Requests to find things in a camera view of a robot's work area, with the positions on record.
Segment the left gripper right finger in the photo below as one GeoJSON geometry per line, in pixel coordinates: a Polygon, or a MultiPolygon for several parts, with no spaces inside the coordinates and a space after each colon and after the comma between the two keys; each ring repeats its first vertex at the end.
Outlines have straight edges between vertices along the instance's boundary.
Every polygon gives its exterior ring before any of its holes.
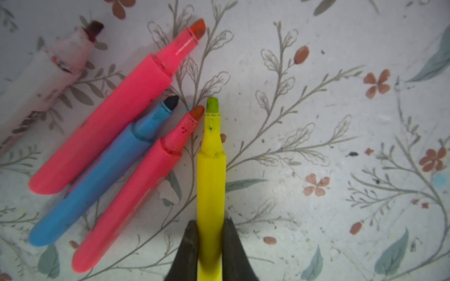
{"type": "Polygon", "coordinates": [[[229,218],[225,218],[222,229],[222,279],[259,281],[250,265],[234,222],[229,218]]]}

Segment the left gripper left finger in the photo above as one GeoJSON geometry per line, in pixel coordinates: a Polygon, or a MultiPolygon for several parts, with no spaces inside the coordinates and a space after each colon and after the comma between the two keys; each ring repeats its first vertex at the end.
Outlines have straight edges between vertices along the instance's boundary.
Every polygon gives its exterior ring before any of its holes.
{"type": "Polygon", "coordinates": [[[195,220],[188,222],[171,269],[164,281],[197,281],[199,231],[195,220]]]}

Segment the yellow highlighter pen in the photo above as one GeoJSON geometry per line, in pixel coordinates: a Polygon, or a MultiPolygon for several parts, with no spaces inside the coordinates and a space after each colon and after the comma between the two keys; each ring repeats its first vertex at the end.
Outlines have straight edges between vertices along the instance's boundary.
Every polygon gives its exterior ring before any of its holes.
{"type": "Polygon", "coordinates": [[[226,154],[221,141],[217,98],[207,99],[203,140],[198,153],[198,281],[221,281],[222,228],[225,219],[226,154]]]}

